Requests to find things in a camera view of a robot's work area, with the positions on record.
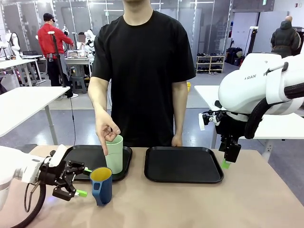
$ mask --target man's left hand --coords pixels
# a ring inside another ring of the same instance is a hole
[[[175,135],[172,138],[172,146],[182,146],[182,137],[181,135]]]

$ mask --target floor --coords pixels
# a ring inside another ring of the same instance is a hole
[[[205,131],[200,131],[198,113],[207,110],[207,104],[196,93],[195,85],[219,85],[227,73],[237,69],[232,65],[225,65],[225,73],[217,76],[199,74],[190,80],[191,90],[188,96],[186,118],[183,132],[184,146],[210,147],[212,125],[207,125]],[[16,85],[12,77],[4,79],[3,85],[7,89],[13,89]],[[40,86],[48,86],[49,81]],[[95,118],[91,103],[87,94],[80,95],[73,101],[76,145],[100,144],[95,134]],[[70,102],[67,99],[54,101],[50,105],[59,143],[72,145],[74,143],[74,128]],[[253,149],[260,153],[263,151],[263,142],[258,140],[240,140],[242,149]],[[53,144],[48,127],[45,111],[40,111],[26,122],[0,138],[0,145],[21,149],[29,152],[35,145]],[[304,140],[276,141],[269,164],[285,181],[296,197],[304,205]]]

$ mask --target black cap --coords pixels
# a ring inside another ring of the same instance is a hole
[[[45,13],[45,14],[43,14],[43,20],[44,21],[50,21],[50,20],[52,20],[53,19],[53,22],[55,22],[54,21],[54,16],[52,15],[52,14],[50,14],[50,13]]]

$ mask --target shoe rack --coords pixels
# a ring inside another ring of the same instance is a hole
[[[196,73],[213,73],[221,72],[223,73],[225,62],[225,56],[212,55],[212,56],[196,56]]]

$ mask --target black puffer jacket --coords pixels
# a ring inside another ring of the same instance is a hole
[[[299,34],[292,28],[290,21],[282,21],[271,37],[272,52],[285,58],[291,56],[291,50],[297,50],[301,45]]]

